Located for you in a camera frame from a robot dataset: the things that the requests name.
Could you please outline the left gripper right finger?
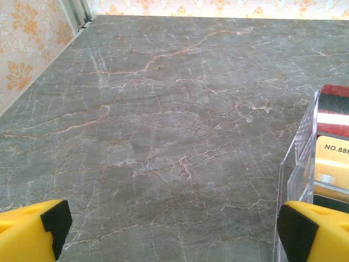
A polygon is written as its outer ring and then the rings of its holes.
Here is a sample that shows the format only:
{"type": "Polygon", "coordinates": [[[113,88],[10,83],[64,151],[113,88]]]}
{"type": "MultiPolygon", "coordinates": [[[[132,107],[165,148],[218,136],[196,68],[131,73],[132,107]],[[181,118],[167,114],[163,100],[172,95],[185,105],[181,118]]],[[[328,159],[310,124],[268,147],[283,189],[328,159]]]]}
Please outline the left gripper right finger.
{"type": "Polygon", "coordinates": [[[288,261],[348,261],[348,213],[287,201],[276,229],[288,261]]]}

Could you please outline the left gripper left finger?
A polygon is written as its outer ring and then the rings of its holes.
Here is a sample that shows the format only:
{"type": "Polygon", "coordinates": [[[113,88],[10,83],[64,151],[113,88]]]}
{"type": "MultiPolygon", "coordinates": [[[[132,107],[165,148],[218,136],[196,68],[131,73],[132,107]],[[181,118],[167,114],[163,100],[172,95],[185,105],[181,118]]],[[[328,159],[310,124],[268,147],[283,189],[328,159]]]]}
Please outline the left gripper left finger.
{"type": "Polygon", "coordinates": [[[1,213],[1,261],[57,261],[72,225],[67,200],[1,213]]]}

